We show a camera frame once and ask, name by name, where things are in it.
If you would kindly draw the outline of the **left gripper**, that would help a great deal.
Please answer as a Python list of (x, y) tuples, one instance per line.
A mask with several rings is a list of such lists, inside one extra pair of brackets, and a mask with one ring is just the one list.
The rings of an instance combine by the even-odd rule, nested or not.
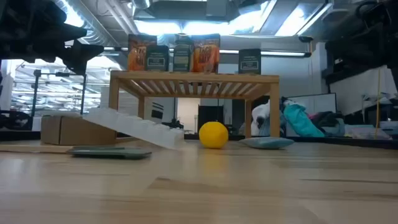
[[(89, 60), (103, 53), (101, 45), (81, 44), (76, 39), (86, 36), (87, 30), (66, 24), (67, 15), (53, 1), (32, 1), (27, 35), (22, 42), (21, 58), (54, 62), (56, 57), (78, 75), (86, 73)], [(65, 42), (74, 41), (71, 47)]]

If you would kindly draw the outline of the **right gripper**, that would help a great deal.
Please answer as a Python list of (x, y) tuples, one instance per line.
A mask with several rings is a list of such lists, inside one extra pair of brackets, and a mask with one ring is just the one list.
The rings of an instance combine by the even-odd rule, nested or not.
[(364, 37), (379, 63), (397, 67), (397, 5), (360, 4), (357, 7), (360, 24), (351, 24), (340, 38), (329, 40), (326, 50), (335, 59), (359, 66), (358, 37)]

